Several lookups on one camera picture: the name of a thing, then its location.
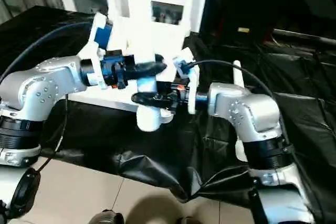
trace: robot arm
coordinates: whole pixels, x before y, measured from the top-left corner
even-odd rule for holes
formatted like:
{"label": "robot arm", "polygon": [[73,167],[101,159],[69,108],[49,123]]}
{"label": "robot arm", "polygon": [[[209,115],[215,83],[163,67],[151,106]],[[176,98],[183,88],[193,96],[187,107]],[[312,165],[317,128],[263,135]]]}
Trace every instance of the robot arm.
{"label": "robot arm", "polygon": [[255,182],[249,193],[255,222],[313,223],[300,174],[282,136],[276,102],[233,84],[212,83],[208,114],[227,119],[243,142]]}
{"label": "robot arm", "polygon": [[[158,62],[135,64],[133,56],[124,57],[119,50],[107,51],[98,67],[108,86],[123,89],[128,80],[162,72],[166,65],[162,57],[156,58]],[[0,217],[4,221],[22,216],[33,206],[40,174],[29,167],[40,154],[39,138],[53,106],[65,94],[98,85],[95,76],[90,59],[69,56],[11,73],[1,83]]]}

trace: black cable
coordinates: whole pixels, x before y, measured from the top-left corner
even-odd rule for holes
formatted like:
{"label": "black cable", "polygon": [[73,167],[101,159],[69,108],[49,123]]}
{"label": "black cable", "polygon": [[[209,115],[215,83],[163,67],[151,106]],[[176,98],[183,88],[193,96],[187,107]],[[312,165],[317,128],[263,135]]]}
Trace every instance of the black cable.
{"label": "black cable", "polygon": [[63,128],[62,128],[62,132],[61,132],[61,137],[58,140],[58,143],[56,145],[56,148],[54,150],[54,152],[51,154],[50,157],[48,157],[48,159],[40,166],[40,168],[37,170],[38,172],[41,172],[44,167],[47,166],[47,164],[49,164],[49,162],[56,156],[56,153],[59,151],[60,149],[60,145],[62,143],[63,137],[64,137],[64,133],[65,133],[65,129],[67,126],[67,122],[68,122],[68,94],[65,95],[65,116],[64,116],[64,121],[63,121]]}
{"label": "black cable", "polygon": [[89,22],[79,22],[79,23],[73,23],[73,24],[68,24],[65,26],[61,26],[56,28],[55,30],[50,31],[49,33],[43,35],[40,37],[37,41],[34,43],[30,44],[29,47],[27,47],[8,67],[7,69],[3,72],[3,74],[0,77],[0,84],[4,80],[4,78],[11,73],[12,69],[20,62],[22,61],[34,48],[39,46],[42,42],[48,40],[51,38],[53,35],[59,33],[60,31],[63,31],[68,28],[73,28],[73,27],[79,27],[79,26],[84,26],[84,25],[90,25],[91,23]]}
{"label": "black cable", "polygon": [[[195,65],[199,65],[199,64],[203,64],[203,63],[222,64],[222,65],[226,65],[226,66],[231,66],[233,68],[236,68],[236,69],[244,72],[245,74],[251,76],[263,88],[263,90],[267,93],[267,95],[269,95],[275,102],[277,102],[276,99],[275,99],[275,97],[274,97],[274,95],[273,95],[273,93],[272,93],[272,91],[258,77],[256,77],[253,73],[251,73],[247,69],[241,68],[239,66],[236,66],[236,65],[234,65],[231,62],[224,61],[224,60],[200,60],[200,61],[191,62],[191,63],[187,64],[187,66],[190,69],[190,68],[192,68]],[[280,122],[280,126],[281,126],[281,129],[282,129],[283,137],[286,140],[287,144],[289,144],[288,134],[287,134],[285,123],[284,123],[283,120],[284,119],[283,119],[281,111],[280,111],[279,122]]]}

